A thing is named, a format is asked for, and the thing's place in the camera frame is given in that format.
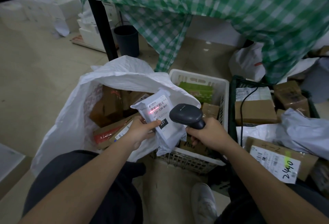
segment forearm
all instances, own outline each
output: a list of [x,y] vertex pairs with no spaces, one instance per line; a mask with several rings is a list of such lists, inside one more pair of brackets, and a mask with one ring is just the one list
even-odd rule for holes
[[62,181],[20,223],[89,223],[132,151],[123,136]]
[[267,223],[328,222],[327,217],[279,181],[239,144],[232,140],[227,140],[227,143],[223,154]]

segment shoe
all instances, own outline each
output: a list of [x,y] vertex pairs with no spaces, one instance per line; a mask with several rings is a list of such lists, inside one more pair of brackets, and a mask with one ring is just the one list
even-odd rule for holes
[[197,183],[191,191],[191,206],[195,224],[214,224],[218,217],[215,197],[205,183]]

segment checkered tablecloth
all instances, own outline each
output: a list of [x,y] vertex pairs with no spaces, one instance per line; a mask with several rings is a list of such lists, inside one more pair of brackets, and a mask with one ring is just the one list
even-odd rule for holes
[[264,43],[270,83],[277,83],[329,30],[328,0],[102,1],[115,3],[159,53],[155,71],[161,72],[175,60],[192,15],[224,19],[246,38]]

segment floor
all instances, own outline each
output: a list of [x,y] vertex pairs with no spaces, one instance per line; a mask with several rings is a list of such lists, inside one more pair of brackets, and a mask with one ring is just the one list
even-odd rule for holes
[[[32,22],[0,21],[0,141],[33,157],[47,131],[53,126],[81,75],[91,65],[103,65],[105,53],[55,39]],[[155,68],[158,54],[142,37],[141,56]],[[235,47],[186,39],[171,68],[231,80],[228,59]],[[317,105],[321,117],[329,119],[329,103]],[[150,223],[193,223],[190,190],[194,183],[206,181],[192,172],[146,159],[143,196]],[[0,201],[0,223],[15,224],[33,182],[27,172]],[[229,198],[215,192],[218,211]]]

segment black plastic crate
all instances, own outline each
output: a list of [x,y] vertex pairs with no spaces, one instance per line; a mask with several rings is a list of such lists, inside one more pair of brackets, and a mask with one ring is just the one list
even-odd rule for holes
[[[261,82],[255,82],[247,80],[241,76],[233,76],[230,83],[230,96],[229,96],[229,113],[228,113],[228,134],[237,142],[236,135],[236,123],[235,123],[235,95],[236,88],[256,88],[256,87],[269,87],[270,90],[273,89],[273,86],[270,84],[265,84]],[[302,91],[303,96],[308,99],[310,107],[310,116],[311,118],[320,118],[312,100],[310,99],[310,93],[307,91]]]

